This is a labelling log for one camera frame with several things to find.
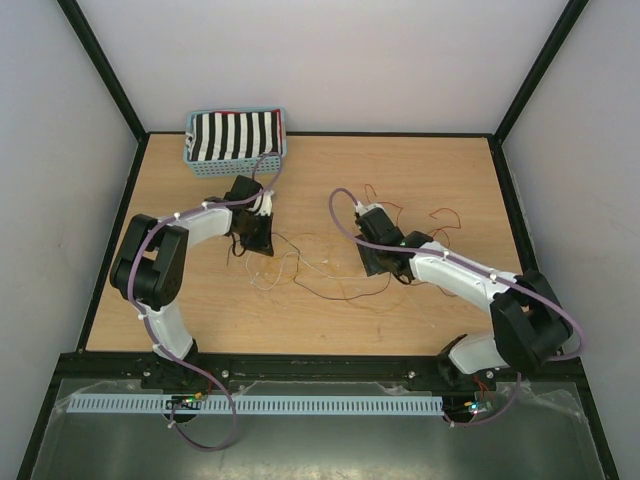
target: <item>striped cloth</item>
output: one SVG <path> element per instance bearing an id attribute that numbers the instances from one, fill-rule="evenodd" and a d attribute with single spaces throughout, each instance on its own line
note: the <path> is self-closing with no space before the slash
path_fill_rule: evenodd
<path id="1" fill-rule="evenodd" d="M 187 135 L 189 160 L 255 158 L 282 153 L 280 110 L 269 112 L 210 112 L 193 118 Z"/>

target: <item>white wall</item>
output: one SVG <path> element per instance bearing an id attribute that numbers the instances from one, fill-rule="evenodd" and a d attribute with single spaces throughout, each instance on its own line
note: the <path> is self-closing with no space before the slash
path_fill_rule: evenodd
<path id="1" fill-rule="evenodd" d="M 506 143 L 621 478 L 640 465 L 639 32 L 640 2 L 590 2 Z"/>
<path id="2" fill-rule="evenodd" d="M 0 478 L 75 348 L 136 143 L 53 1 L 0 15 Z"/>
<path id="3" fill-rule="evenodd" d="M 290 130 L 493 132 L 566 0 L 80 0 L 142 122 L 283 105 Z"/>

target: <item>wooden tabletop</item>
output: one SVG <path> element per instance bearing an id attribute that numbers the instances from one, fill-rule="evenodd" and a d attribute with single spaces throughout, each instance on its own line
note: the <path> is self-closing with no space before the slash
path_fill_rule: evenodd
<path id="1" fill-rule="evenodd" d="M 123 232 L 135 214 L 183 211 L 229 190 L 232 177 L 196 178 L 182 162 L 183 146 L 182 135 L 151 136 Z M 258 180 L 266 184 L 270 178 Z M 373 187 L 366 194 L 365 184 Z M 388 283 L 387 274 L 365 277 L 356 246 L 331 222 L 327 198 L 338 186 L 363 202 L 368 194 L 372 201 L 402 207 L 399 226 L 405 235 L 458 226 L 455 211 L 461 228 L 444 230 L 453 251 L 520 271 L 485 139 L 291 136 L 275 187 L 273 231 L 298 247 L 311 266 L 298 267 L 296 255 L 287 255 L 294 248 L 275 235 L 273 258 L 231 256 L 227 265 L 227 237 L 189 250 L 178 298 L 200 351 L 433 355 L 462 333 L 490 328 L 486 314 L 433 285 L 403 286 L 392 279 L 382 293 L 345 301 L 320 298 L 294 283 L 297 271 L 298 283 L 340 299 L 375 293 Z M 399 208 L 386 208 L 395 220 Z M 355 233 L 349 200 L 337 199 L 336 209 Z M 447 244 L 442 231 L 436 235 Z M 88 349 L 150 348 L 133 307 L 107 284 Z"/>

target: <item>blue basket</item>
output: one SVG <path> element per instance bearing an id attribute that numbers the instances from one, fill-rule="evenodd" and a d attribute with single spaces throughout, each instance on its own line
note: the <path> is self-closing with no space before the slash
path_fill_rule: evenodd
<path id="1" fill-rule="evenodd" d="M 284 109 L 282 107 L 260 107 L 260 108 L 218 108 L 212 110 L 199 110 L 197 112 L 191 112 L 187 117 L 186 134 L 192 134 L 193 117 L 203 113 L 210 113 L 213 111 L 223 110 L 225 112 L 270 112 L 273 110 L 280 110 L 280 128 L 282 129 L 282 158 L 287 154 L 287 133 L 284 128 Z M 253 158 L 236 158 L 228 160 L 205 160 L 205 161 L 191 161 L 189 160 L 189 148 L 188 145 L 184 147 L 184 154 L 182 159 L 186 163 L 196 177 L 229 177 L 236 175 L 250 176 L 253 172 L 253 168 L 260 157 Z M 276 173 L 280 168 L 280 158 L 278 156 L 269 156 L 258 167 L 256 173 Z"/>

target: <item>robotic arm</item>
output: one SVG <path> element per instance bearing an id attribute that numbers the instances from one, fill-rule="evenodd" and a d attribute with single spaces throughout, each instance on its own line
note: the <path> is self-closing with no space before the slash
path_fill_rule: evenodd
<path id="1" fill-rule="evenodd" d="M 404 284 L 413 280 L 445 288 L 491 316 L 493 332 L 462 335 L 439 355 L 445 379 L 457 383 L 460 374 L 510 366 L 522 373 L 536 371 L 573 333 L 555 311 L 513 290 L 497 277 L 510 280 L 559 304 L 545 277 L 537 271 L 524 275 L 500 272 L 451 252 L 420 232 L 404 236 L 379 204 L 356 206 L 357 238 L 385 246 L 428 249 L 409 253 L 374 250 L 358 244 L 368 275 L 390 272 Z M 489 276 L 478 271 L 491 272 Z"/>
<path id="2" fill-rule="evenodd" d="M 149 327 L 158 343 L 153 350 L 166 355 L 159 348 L 184 359 L 195 347 L 193 337 L 182 321 L 176 297 L 182 285 L 187 250 L 211 237 L 238 235 L 240 245 L 253 252 L 273 256 L 271 225 L 273 222 L 272 191 L 260 195 L 252 206 L 231 208 L 211 206 L 211 203 L 238 201 L 256 195 L 262 185 L 247 177 L 238 176 L 224 198 L 211 197 L 192 215 L 175 215 L 175 220 L 162 227 L 147 247 L 156 252 L 155 259 L 143 257 L 134 279 L 133 292 L 149 318 Z M 160 219 L 136 215 L 131 219 L 109 277 L 113 287 L 128 299 L 127 285 L 134 258 L 143 240 Z"/>

